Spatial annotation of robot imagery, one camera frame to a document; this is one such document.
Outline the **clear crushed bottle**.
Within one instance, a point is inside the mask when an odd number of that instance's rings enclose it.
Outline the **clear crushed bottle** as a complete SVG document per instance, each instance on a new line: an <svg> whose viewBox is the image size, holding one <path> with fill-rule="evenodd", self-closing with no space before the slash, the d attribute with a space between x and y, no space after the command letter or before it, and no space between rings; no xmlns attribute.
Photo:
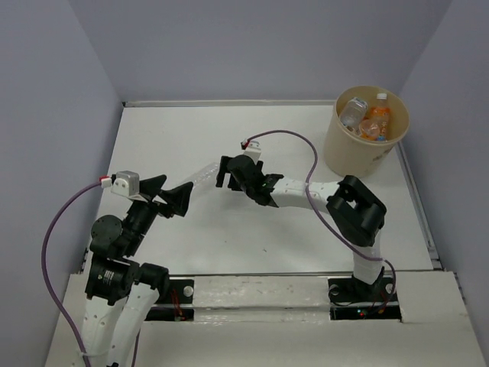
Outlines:
<svg viewBox="0 0 489 367"><path fill-rule="evenodd" d="M212 162L201 168L189 177L183 179L180 184L192 183L192 195L203 195L210 191L214 186L219 172L219 163Z"/></svg>

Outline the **green label water bottle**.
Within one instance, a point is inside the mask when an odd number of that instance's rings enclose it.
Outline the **green label water bottle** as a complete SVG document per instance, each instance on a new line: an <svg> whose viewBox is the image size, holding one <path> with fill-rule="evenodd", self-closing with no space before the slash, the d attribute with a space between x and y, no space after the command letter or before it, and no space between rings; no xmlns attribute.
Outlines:
<svg viewBox="0 0 489 367"><path fill-rule="evenodd" d="M368 110L368 103L363 99L354 97L350 99L339 115L340 122L350 131L354 131L364 119Z"/></svg>

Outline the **orange juice bottle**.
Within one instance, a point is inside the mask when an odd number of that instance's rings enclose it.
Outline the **orange juice bottle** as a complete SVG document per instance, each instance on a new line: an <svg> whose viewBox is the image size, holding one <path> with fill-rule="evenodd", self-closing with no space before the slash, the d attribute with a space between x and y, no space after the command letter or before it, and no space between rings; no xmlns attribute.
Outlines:
<svg viewBox="0 0 489 367"><path fill-rule="evenodd" d="M381 127L373 119L364 119L358 126L358 135L369 141L376 141L380 135Z"/></svg>

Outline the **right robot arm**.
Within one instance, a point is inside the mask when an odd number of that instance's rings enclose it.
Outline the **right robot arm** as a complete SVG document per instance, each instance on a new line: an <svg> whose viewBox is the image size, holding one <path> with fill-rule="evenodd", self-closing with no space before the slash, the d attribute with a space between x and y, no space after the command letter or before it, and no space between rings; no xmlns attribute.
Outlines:
<svg viewBox="0 0 489 367"><path fill-rule="evenodd" d="M241 191L256 204L274 208L311 209L331 216L341 237L352 247L354 270L350 289L362 300L381 289L384 267L380 232L386 206L355 176L338 183L305 183L282 174L264 174L263 162L247 155L221 157L216 186L229 174L228 188Z"/></svg>

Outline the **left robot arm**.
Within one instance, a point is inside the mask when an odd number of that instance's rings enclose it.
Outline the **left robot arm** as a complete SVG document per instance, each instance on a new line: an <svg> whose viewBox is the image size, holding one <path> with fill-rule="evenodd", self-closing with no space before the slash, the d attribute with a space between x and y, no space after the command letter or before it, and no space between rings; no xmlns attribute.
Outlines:
<svg viewBox="0 0 489 367"><path fill-rule="evenodd" d="M154 220L185 216L193 182L163 190L162 174L142 180L131 171L103 176L99 184L131 201L124 218L99 217L91 228L92 260L86 283L82 356L92 366L123 366L136 349L142 323L157 302L170 299L176 321L187 320L167 268L133 261Z"/></svg>

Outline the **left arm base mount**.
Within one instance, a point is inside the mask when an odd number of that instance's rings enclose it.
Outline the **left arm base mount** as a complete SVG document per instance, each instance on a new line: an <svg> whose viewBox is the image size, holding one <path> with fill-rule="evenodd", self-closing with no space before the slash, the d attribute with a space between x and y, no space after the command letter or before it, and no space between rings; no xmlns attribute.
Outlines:
<svg viewBox="0 0 489 367"><path fill-rule="evenodd" d="M171 278L170 287L160 296L146 316L146 321L186 322L193 321L194 279Z"/></svg>

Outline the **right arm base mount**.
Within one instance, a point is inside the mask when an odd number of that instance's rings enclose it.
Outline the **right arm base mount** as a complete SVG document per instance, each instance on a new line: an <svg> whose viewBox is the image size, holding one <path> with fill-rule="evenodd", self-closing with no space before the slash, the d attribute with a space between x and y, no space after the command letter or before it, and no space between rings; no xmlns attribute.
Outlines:
<svg viewBox="0 0 489 367"><path fill-rule="evenodd" d="M401 311L392 277L383 278L373 289L362 288L353 277L328 279L331 320L399 320Z"/></svg>

